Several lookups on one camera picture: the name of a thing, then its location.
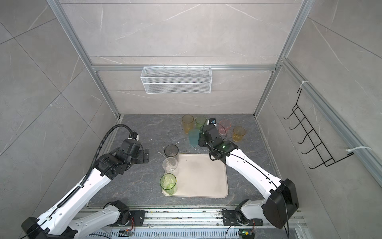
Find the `dark grey tumbler glass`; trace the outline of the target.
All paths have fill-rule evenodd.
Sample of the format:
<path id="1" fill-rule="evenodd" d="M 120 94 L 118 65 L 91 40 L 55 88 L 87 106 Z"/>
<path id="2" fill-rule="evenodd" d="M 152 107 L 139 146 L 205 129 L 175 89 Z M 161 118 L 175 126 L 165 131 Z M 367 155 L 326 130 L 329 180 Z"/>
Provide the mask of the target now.
<path id="1" fill-rule="evenodd" d="M 179 148 L 174 144 L 169 144 L 165 147 L 164 153 L 166 157 L 172 157 L 179 160 Z"/>

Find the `clear tumbler glass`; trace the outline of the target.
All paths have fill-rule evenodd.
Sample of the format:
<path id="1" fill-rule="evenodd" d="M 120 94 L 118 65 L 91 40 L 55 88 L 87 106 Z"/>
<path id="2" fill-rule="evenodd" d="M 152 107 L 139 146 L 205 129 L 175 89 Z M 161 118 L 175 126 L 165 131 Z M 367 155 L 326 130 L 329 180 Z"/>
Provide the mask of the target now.
<path id="1" fill-rule="evenodd" d="M 164 169 L 165 174 L 172 173 L 178 167 L 178 160 L 174 157 L 168 157 L 163 161 L 162 167 Z"/>

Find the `beige plastic tray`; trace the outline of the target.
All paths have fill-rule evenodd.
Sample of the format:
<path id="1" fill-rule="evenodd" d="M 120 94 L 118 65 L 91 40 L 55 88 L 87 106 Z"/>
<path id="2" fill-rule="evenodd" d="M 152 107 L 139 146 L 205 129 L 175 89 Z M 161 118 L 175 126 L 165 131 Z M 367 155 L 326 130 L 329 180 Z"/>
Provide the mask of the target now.
<path id="1" fill-rule="evenodd" d="M 176 177 L 173 194 L 168 197 L 225 198 L 228 196 L 226 166 L 210 160 L 208 154 L 179 154 L 178 166 L 171 172 Z"/>

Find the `tall green tumbler glass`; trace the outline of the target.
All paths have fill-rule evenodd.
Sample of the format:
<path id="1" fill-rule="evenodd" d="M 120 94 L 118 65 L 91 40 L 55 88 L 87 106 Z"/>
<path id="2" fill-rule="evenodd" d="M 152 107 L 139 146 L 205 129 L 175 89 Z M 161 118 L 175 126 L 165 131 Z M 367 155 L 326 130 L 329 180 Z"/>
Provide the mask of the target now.
<path id="1" fill-rule="evenodd" d="M 172 173 L 164 174 L 160 179 L 160 186 L 166 194 L 173 195 L 177 190 L 176 176 Z"/>

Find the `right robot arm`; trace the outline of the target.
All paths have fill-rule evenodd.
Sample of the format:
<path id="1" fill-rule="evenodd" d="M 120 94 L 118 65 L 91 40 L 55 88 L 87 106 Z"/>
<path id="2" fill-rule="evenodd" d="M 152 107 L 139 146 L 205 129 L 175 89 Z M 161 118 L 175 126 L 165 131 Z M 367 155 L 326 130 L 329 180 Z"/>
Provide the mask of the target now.
<path id="1" fill-rule="evenodd" d="M 288 230 L 289 219 L 299 208 L 296 186 L 291 180 L 273 176 L 232 141 L 224 140 L 214 118 L 207 119 L 201 126 L 198 145 L 208 148 L 210 160 L 219 160 L 236 170 L 263 196 L 263 200 L 244 200 L 236 207 L 235 216 L 239 223 L 246 224 L 263 215 L 274 227 Z"/>

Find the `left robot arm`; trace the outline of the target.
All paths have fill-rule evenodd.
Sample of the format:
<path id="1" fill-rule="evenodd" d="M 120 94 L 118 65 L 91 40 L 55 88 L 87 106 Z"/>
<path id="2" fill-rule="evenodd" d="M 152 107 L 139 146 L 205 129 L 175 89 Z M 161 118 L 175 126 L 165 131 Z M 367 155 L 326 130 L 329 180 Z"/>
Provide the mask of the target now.
<path id="1" fill-rule="evenodd" d="M 21 225 L 28 239 L 80 239 L 109 225 L 132 223 L 130 209 L 121 201 L 107 203 L 103 209 L 80 219 L 75 216 L 116 176 L 134 164 L 149 162 L 149 150 L 136 139 L 126 139 L 120 147 L 97 157 L 85 176 L 60 202 Z"/>

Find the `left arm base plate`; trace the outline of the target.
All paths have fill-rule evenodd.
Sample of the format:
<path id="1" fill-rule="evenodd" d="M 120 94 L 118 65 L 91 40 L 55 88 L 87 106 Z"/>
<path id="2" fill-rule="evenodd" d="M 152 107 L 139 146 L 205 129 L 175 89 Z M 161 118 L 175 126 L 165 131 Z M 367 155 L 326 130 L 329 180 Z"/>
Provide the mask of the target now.
<path id="1" fill-rule="evenodd" d="M 120 227 L 142 227 L 145 219 L 146 211 L 135 210 L 135 211 L 125 211 L 121 213 L 120 218 L 117 221 L 117 225 Z"/>

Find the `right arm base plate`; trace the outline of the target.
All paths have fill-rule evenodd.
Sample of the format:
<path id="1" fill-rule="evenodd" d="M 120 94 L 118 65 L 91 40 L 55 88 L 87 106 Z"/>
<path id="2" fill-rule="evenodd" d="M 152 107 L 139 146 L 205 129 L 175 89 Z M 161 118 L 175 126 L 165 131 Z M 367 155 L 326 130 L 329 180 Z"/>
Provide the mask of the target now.
<path id="1" fill-rule="evenodd" d="M 228 210 L 223 208 L 221 210 L 223 217 L 223 224 L 225 226 L 263 226 L 264 222 L 262 219 L 247 219 L 242 213 L 237 212 L 236 210 Z"/>

